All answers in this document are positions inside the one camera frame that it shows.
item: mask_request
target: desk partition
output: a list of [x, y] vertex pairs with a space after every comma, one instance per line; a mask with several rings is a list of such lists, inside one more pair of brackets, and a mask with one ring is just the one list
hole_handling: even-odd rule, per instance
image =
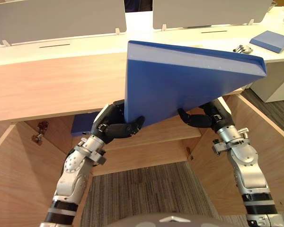
[[123, 0], [0, 3], [0, 44], [126, 31]]
[[153, 0], [153, 28], [261, 22], [271, 0]]

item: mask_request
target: open cabinet door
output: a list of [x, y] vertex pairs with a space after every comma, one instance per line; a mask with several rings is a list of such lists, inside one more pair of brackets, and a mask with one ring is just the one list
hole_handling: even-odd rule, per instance
[[[230, 96], [226, 103], [236, 128], [248, 127], [276, 207], [284, 211], [284, 132], [241, 95]], [[207, 129], [199, 141], [184, 140], [184, 145], [192, 150], [191, 167], [220, 215], [245, 214], [226, 153], [217, 157], [212, 150], [217, 138]]]
[[65, 154], [24, 122], [0, 138], [0, 227], [36, 227], [46, 216]]

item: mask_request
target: blue foam board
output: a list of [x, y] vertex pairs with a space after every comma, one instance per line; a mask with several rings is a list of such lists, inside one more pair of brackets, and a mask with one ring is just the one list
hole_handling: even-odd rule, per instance
[[280, 53], [284, 50], [284, 35], [265, 31], [250, 40], [251, 44], [263, 47], [270, 51]]
[[90, 135], [91, 127], [99, 112], [76, 114], [72, 123], [71, 135]]
[[130, 41], [124, 117], [145, 117], [144, 127], [223, 96], [266, 76], [257, 56]]

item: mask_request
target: gray carpet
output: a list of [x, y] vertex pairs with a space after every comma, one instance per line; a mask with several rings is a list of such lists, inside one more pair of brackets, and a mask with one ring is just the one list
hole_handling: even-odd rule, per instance
[[199, 214], [248, 226], [245, 215], [218, 215], [187, 162], [95, 176], [81, 226], [103, 227], [128, 216], [154, 212]]
[[264, 103], [251, 89], [242, 95], [284, 131], [284, 101]]

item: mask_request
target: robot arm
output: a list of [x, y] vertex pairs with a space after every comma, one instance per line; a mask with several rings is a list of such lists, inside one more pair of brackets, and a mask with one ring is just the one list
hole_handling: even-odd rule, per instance
[[131, 123], [124, 120], [124, 100], [106, 105], [94, 120], [91, 135], [82, 138], [65, 159], [53, 202], [40, 227], [70, 227], [85, 192], [94, 163], [104, 164], [105, 144], [116, 138], [136, 134], [144, 123], [139, 117]]
[[234, 168], [234, 178], [247, 211], [250, 227], [284, 227], [277, 213], [265, 177], [258, 166], [257, 151], [250, 145], [248, 129], [237, 130], [231, 111], [222, 97], [200, 106], [206, 115], [189, 115], [178, 109], [181, 119], [193, 127], [212, 128], [221, 141], [214, 140], [217, 155], [226, 151]]

